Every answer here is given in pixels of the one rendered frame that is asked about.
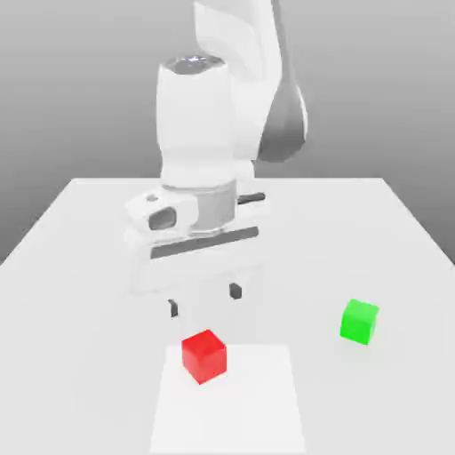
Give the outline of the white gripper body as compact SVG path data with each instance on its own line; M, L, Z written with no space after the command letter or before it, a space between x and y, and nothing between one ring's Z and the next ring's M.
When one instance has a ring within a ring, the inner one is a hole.
M236 226L204 235L169 228L124 231L129 256L128 292L162 292L184 283L253 267L264 260L264 233L258 226Z

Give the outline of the small red cube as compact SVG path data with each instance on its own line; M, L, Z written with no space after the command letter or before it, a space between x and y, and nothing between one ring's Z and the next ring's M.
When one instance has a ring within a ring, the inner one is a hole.
M228 368L227 346L209 329L182 340L181 356L184 368L199 385Z

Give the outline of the small green cube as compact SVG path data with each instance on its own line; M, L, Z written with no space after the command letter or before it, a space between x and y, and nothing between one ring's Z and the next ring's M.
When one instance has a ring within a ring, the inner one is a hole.
M379 307L358 299L351 299L345 307L339 335L367 346L375 331Z

